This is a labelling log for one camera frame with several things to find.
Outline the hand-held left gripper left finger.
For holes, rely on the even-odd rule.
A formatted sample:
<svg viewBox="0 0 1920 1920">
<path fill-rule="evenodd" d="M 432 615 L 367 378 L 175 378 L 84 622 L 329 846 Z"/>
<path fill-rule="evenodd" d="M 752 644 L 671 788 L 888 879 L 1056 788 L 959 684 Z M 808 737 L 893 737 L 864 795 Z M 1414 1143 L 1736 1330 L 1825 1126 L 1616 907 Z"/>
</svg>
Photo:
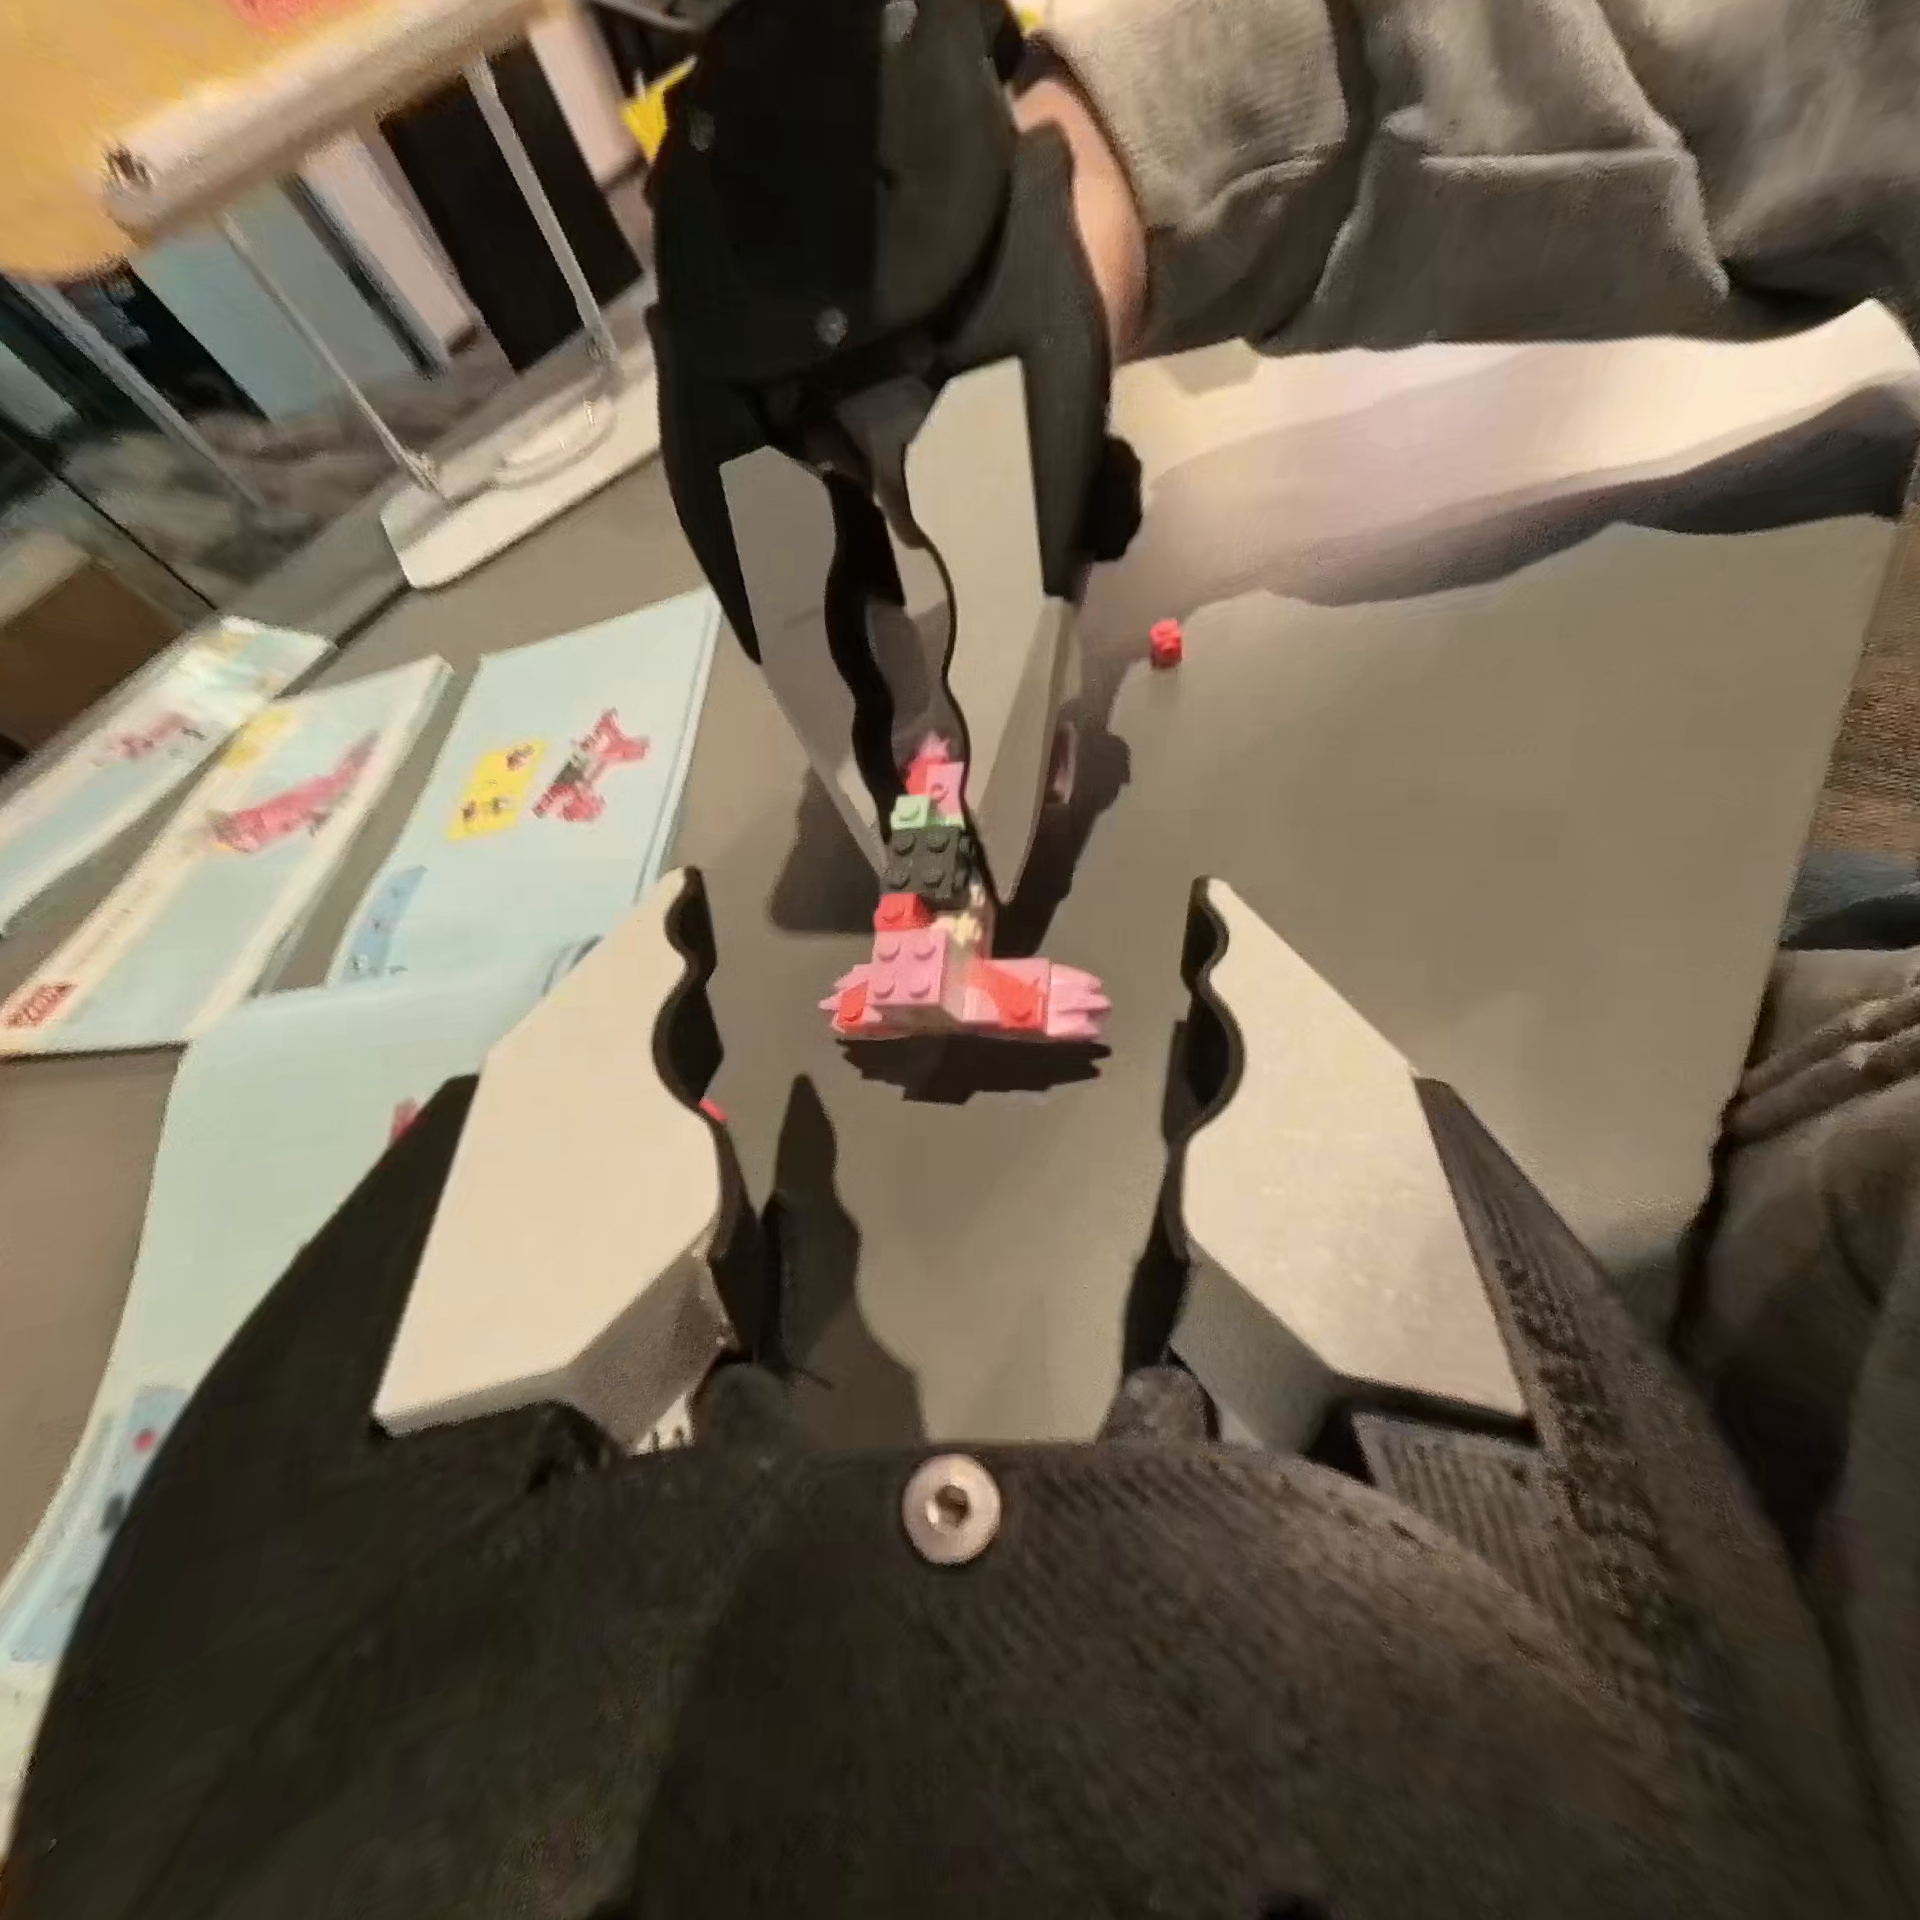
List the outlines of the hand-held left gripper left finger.
<svg viewBox="0 0 1920 1920">
<path fill-rule="evenodd" d="M 697 1433 L 761 1348 L 761 1208 L 722 1083 L 714 890 L 659 873 L 493 1038 L 368 1392 L 386 1433 L 566 1406 L 622 1448 Z"/>
</svg>

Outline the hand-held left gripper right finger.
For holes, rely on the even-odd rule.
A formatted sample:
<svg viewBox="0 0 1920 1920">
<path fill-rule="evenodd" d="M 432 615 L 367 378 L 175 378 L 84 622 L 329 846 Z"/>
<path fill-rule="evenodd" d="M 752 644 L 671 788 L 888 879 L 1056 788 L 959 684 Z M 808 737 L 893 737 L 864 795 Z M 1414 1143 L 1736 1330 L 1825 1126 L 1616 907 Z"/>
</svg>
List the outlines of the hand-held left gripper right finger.
<svg viewBox="0 0 1920 1920">
<path fill-rule="evenodd" d="M 1196 1120 L 1168 1143 L 1168 1359 L 1235 1433 L 1314 1448 L 1337 1415 L 1520 1433 L 1490 1280 L 1414 1058 L 1229 879 L 1185 907 Z"/>
</svg>

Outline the pink toy brick model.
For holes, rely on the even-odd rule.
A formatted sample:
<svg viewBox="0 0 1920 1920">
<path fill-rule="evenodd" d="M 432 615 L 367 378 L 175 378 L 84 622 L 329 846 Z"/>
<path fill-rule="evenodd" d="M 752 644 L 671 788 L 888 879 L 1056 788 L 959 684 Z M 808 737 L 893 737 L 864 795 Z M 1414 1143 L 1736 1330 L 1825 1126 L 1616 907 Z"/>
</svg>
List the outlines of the pink toy brick model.
<svg viewBox="0 0 1920 1920">
<path fill-rule="evenodd" d="M 966 760 L 920 737 L 881 842 L 872 950 L 825 992 L 841 1038 L 1102 1038 L 1102 988 L 996 942 L 999 894 L 966 834 Z"/>
</svg>

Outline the thick light blue instruction booklet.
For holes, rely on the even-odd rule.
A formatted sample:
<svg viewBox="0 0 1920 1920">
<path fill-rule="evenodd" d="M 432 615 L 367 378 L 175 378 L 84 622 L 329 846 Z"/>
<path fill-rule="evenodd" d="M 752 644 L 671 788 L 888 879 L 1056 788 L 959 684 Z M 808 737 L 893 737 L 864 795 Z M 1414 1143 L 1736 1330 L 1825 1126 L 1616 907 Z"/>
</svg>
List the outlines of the thick light blue instruction booklet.
<svg viewBox="0 0 1920 1920">
<path fill-rule="evenodd" d="M 0 1825 L 84 1597 L 205 1374 L 413 1110 L 659 879 L 714 650 L 722 597 L 697 591 L 478 665 L 324 988 L 256 988 L 175 1052 L 106 1390 L 0 1584 Z"/>
</svg>

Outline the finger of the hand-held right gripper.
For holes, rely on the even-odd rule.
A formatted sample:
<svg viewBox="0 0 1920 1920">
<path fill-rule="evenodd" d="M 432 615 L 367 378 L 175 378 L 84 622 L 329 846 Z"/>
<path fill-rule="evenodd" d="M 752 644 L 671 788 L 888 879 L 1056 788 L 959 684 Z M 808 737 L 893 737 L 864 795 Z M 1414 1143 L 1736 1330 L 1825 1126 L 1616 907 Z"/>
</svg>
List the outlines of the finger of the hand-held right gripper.
<svg viewBox="0 0 1920 1920">
<path fill-rule="evenodd" d="M 888 873 L 888 816 L 906 788 L 893 694 L 881 666 L 881 615 L 906 615 L 888 518 L 849 473 L 825 473 L 778 442 L 727 459 L 722 485 L 761 675 L 849 842 L 872 873 Z"/>
<path fill-rule="evenodd" d="M 952 591 L 944 694 L 966 737 L 966 834 L 996 894 L 1024 890 L 1039 842 L 1056 709 L 1077 675 L 1077 602 L 1039 584 L 1039 492 L 1024 434 L 1024 366 L 944 378 L 910 434 L 910 527 Z"/>
</svg>

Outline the person's right hand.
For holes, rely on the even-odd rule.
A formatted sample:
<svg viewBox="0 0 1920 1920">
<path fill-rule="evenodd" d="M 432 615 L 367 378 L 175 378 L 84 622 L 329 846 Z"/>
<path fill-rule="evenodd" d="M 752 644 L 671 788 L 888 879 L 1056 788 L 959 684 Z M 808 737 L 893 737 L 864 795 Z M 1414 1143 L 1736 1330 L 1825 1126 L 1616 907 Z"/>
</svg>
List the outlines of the person's right hand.
<svg viewBox="0 0 1920 1920">
<path fill-rule="evenodd" d="M 1056 125 L 1077 154 L 1077 237 L 1102 298 L 1110 366 L 1130 366 L 1148 340 L 1148 219 L 1138 219 L 1130 169 L 1077 69 L 1024 77 L 1018 125 Z"/>
</svg>

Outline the yellow storage box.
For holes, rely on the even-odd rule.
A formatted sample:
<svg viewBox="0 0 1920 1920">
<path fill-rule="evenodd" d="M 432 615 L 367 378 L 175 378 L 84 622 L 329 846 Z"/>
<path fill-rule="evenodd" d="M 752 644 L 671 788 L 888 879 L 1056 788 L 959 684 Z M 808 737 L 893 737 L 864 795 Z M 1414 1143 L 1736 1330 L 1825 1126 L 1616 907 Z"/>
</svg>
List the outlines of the yellow storage box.
<svg viewBox="0 0 1920 1920">
<path fill-rule="evenodd" d="M 671 134 L 671 85 L 680 85 L 687 69 L 697 69 L 697 53 L 680 53 L 659 77 L 648 77 L 648 85 L 622 105 L 622 118 L 631 118 L 648 169 L 659 164 L 659 134 Z"/>
</svg>

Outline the thin light blue instruction booklet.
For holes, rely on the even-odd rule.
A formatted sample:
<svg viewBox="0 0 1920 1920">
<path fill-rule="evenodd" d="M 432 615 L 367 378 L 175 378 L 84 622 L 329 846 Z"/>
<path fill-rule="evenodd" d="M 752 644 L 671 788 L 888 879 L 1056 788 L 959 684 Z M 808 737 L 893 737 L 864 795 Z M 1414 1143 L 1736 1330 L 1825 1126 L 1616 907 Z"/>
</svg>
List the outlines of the thin light blue instruction booklet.
<svg viewBox="0 0 1920 1920">
<path fill-rule="evenodd" d="M 0 929 L 20 929 L 60 879 L 134 834 L 329 650 L 336 644 L 313 629 L 267 629 L 224 615 L 175 636 L 121 694 L 106 694 L 62 744 L 33 748 L 0 795 Z"/>
<path fill-rule="evenodd" d="M 241 1005 L 432 715 L 451 665 L 256 709 L 115 894 L 0 1002 L 0 1058 L 189 1052 Z"/>
</svg>

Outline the person's right forearm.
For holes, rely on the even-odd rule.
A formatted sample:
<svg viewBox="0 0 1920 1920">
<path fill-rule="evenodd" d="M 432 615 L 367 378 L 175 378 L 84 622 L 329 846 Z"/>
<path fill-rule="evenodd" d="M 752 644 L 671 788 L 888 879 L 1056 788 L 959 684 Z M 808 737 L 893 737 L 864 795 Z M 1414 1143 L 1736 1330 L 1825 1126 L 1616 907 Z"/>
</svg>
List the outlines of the person's right forearm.
<svg viewBox="0 0 1920 1920">
<path fill-rule="evenodd" d="M 1912 0 L 1056 0 L 1039 69 L 1130 169 L 1138 354 L 1920 333 Z"/>
</svg>

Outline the wooden board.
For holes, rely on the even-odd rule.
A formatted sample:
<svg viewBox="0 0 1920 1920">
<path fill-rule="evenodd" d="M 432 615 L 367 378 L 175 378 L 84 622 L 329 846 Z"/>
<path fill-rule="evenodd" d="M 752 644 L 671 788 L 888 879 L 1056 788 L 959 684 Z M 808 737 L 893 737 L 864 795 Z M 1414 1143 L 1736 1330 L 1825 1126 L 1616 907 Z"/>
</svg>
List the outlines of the wooden board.
<svg viewBox="0 0 1920 1920">
<path fill-rule="evenodd" d="M 544 20 L 559 0 L 336 0 L 303 35 L 252 35 L 224 0 L 12 0 L 0 278 L 106 278 Z"/>
</svg>

